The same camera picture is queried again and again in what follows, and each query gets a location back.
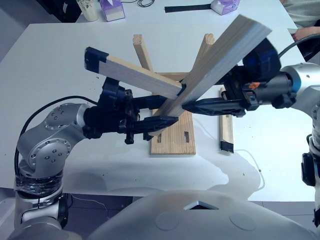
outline purple tissue box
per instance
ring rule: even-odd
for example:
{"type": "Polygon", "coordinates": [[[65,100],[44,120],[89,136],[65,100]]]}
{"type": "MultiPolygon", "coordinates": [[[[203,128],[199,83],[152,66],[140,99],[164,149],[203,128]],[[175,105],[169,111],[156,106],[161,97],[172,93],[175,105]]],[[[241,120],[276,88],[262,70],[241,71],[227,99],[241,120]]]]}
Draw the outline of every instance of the purple tissue box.
{"type": "Polygon", "coordinates": [[[100,5],[107,22],[124,19],[125,12],[121,0],[100,0],[100,5]]]}
{"type": "Polygon", "coordinates": [[[211,8],[220,15],[237,10],[240,0],[213,0],[211,8]]]}

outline wooden board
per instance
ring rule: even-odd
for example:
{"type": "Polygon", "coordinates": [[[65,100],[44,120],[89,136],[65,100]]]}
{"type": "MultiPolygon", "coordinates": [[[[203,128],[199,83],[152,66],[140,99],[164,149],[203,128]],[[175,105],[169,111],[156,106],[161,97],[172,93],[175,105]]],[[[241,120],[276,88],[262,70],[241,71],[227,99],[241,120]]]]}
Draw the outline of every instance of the wooden board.
{"type": "MultiPolygon", "coordinates": [[[[155,115],[180,116],[183,104],[201,97],[270,32],[266,26],[239,15],[183,79],[186,89],[175,100],[167,99],[155,115]]],[[[157,136],[161,132],[149,134],[157,136]]]]}
{"type": "Polygon", "coordinates": [[[192,113],[185,111],[179,121],[151,139],[151,155],[196,154],[192,113]]]}
{"type": "Polygon", "coordinates": [[[179,82],[136,66],[108,53],[88,47],[85,52],[85,68],[123,83],[176,99],[182,87],[179,82]]]}
{"type": "MultiPolygon", "coordinates": [[[[133,36],[133,47],[144,69],[153,70],[147,47],[141,34],[133,36]]],[[[167,72],[163,76],[175,81],[182,80],[188,73],[167,72]]],[[[150,140],[151,155],[194,155],[196,154],[194,125],[192,114],[185,112],[179,121],[167,127],[159,136],[150,140]]]]}

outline white cable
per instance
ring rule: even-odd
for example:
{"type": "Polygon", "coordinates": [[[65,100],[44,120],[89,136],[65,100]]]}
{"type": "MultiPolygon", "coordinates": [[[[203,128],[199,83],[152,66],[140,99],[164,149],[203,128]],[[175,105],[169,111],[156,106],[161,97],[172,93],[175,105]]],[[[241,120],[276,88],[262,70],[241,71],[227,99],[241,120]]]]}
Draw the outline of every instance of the white cable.
{"type": "Polygon", "coordinates": [[[250,157],[251,157],[252,160],[254,161],[255,166],[256,166],[256,169],[258,170],[259,175],[260,175],[260,177],[261,177],[261,179],[262,179],[262,186],[259,187],[256,191],[259,191],[259,190],[263,189],[263,188],[265,187],[265,185],[266,185],[265,178],[264,178],[264,176],[262,175],[261,169],[260,169],[260,167],[259,167],[256,159],[254,158],[254,156],[253,156],[249,151],[247,151],[247,150],[245,150],[245,149],[236,149],[236,150],[234,150],[234,151],[235,151],[235,152],[243,151],[243,152],[246,152],[247,154],[250,155],[250,157]]]}
{"type": "Polygon", "coordinates": [[[108,209],[106,207],[105,204],[103,204],[102,202],[99,202],[99,201],[96,201],[96,200],[92,200],[92,199],[84,199],[84,198],[80,198],[80,197],[77,197],[77,196],[74,196],[73,194],[70,194],[73,198],[75,199],[78,199],[78,200],[82,200],[82,201],[88,201],[88,202],[94,202],[96,204],[100,204],[104,207],[105,211],[106,211],[106,218],[109,220],[109,212],[108,212],[108,209]]]}
{"type": "MultiPolygon", "coordinates": [[[[198,119],[193,118],[193,120],[195,120],[195,121],[200,125],[200,127],[202,127],[202,130],[205,131],[206,134],[208,134],[213,140],[215,140],[215,138],[214,138],[214,137],[209,133],[209,131],[200,123],[200,121],[199,121],[198,119]]],[[[259,175],[260,175],[260,177],[261,177],[261,179],[262,179],[262,186],[259,187],[259,188],[257,189],[257,191],[263,189],[263,188],[265,187],[265,185],[266,185],[266,182],[265,182],[265,178],[264,178],[264,176],[263,176],[263,174],[262,174],[262,172],[261,172],[261,169],[260,169],[260,167],[259,167],[256,159],[254,158],[254,156],[253,156],[249,151],[247,151],[247,150],[245,150],[245,149],[237,149],[237,150],[234,150],[234,152],[239,152],[239,151],[244,151],[244,152],[246,152],[247,154],[250,155],[250,157],[251,157],[252,160],[254,161],[255,166],[256,166],[256,169],[257,169],[257,171],[259,172],[259,175]]]]}

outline white table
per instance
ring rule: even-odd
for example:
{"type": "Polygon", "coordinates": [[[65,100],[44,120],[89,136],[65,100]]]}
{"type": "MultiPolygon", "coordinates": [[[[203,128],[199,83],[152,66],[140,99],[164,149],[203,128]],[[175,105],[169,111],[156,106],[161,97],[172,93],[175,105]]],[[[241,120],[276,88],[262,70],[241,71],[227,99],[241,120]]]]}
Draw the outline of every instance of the white table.
{"type": "MultiPolygon", "coordinates": [[[[106,22],[98,0],[95,1],[99,13],[99,18],[95,22],[106,22]]],[[[241,0],[237,11],[222,16],[213,10],[165,13],[165,6],[188,6],[210,2],[211,0],[155,0],[153,5],[146,8],[139,7],[136,2],[123,3],[125,19],[117,21],[144,24],[219,24],[228,26],[238,14],[242,14],[265,24],[269,28],[297,28],[280,0],[241,0]]],[[[77,23],[92,24],[95,22],[88,22],[83,14],[77,20],[77,23]]]]}
{"type": "MultiPolygon", "coordinates": [[[[287,21],[286,26],[272,23],[273,17],[269,22],[273,32],[268,38],[278,51],[293,42],[287,31],[293,26],[287,15],[281,16],[282,12],[280,8],[274,15],[283,18],[278,19],[283,24],[287,21]]],[[[232,13],[230,18],[235,16],[236,13],[232,13]]],[[[0,187],[14,186],[15,145],[22,125],[35,110],[69,95],[98,99],[104,79],[97,79],[97,74],[84,69],[86,47],[138,65],[132,36],[143,34],[156,72],[187,72],[193,65],[203,35],[213,33],[217,39],[231,21],[228,18],[219,24],[211,20],[191,24],[177,18],[172,24],[164,24],[166,19],[163,17],[161,23],[137,24],[139,19],[133,22],[128,19],[112,23],[33,24],[21,35],[0,63],[0,187]]],[[[281,60],[283,65],[290,65],[303,58],[294,48],[281,60]]],[[[122,85],[132,89],[135,97],[150,94],[122,85]]],[[[211,88],[203,98],[216,97],[218,89],[211,88]]],[[[31,126],[40,123],[49,111],[36,117],[31,126]]],[[[150,114],[149,111],[143,113],[145,116],[150,114]]],[[[234,118],[236,151],[231,156],[220,153],[218,117],[194,114],[193,119],[195,156],[151,157],[149,143],[138,135],[134,145],[125,145],[125,136],[117,133],[83,140],[66,161],[64,191],[145,196],[157,191],[195,189],[218,190],[251,201],[313,201],[313,188],[306,186],[300,177],[301,155],[308,151],[305,139],[312,127],[312,121],[305,114],[294,109],[261,106],[243,118],[234,118]],[[261,172],[248,152],[255,157],[261,172]]]]}

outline wooden stick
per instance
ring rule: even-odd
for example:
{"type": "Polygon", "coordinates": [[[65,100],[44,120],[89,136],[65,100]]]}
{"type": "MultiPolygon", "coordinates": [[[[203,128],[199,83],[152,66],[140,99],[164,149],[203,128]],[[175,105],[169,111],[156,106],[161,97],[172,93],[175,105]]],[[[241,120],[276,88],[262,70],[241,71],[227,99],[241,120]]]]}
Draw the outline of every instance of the wooden stick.
{"type": "MultiPolygon", "coordinates": [[[[142,35],[133,36],[133,46],[143,68],[152,70],[151,61],[147,47],[142,35]]],[[[177,81],[182,80],[188,73],[167,72],[168,78],[177,81]]],[[[154,137],[150,141],[151,155],[191,155],[196,154],[194,125],[191,112],[185,112],[179,117],[179,121],[167,127],[161,135],[154,137]]]]}
{"type": "Polygon", "coordinates": [[[86,49],[85,68],[172,100],[177,98],[182,89],[179,82],[92,47],[86,49]]]}
{"type": "MultiPolygon", "coordinates": [[[[266,26],[239,15],[183,79],[185,90],[175,100],[167,99],[155,115],[180,116],[184,112],[183,104],[201,97],[270,32],[266,26]]],[[[161,132],[149,134],[157,136],[161,132]]]]}
{"type": "Polygon", "coordinates": [[[147,52],[147,48],[141,34],[133,35],[133,47],[135,49],[136,55],[139,58],[141,67],[153,72],[154,70],[151,65],[149,54],[147,52]]]}
{"type": "MultiPolygon", "coordinates": [[[[222,96],[222,92],[225,91],[224,87],[220,88],[219,95],[222,96]]],[[[232,124],[232,115],[220,115],[219,116],[219,128],[220,128],[220,148],[223,151],[234,153],[234,130],[232,124]]]]}
{"type": "Polygon", "coordinates": [[[195,61],[193,63],[192,69],[195,68],[195,66],[199,63],[200,59],[205,55],[205,53],[211,48],[211,46],[214,44],[215,38],[212,33],[207,33],[204,35],[204,38],[202,40],[200,49],[198,51],[198,54],[195,58],[195,61]]]}

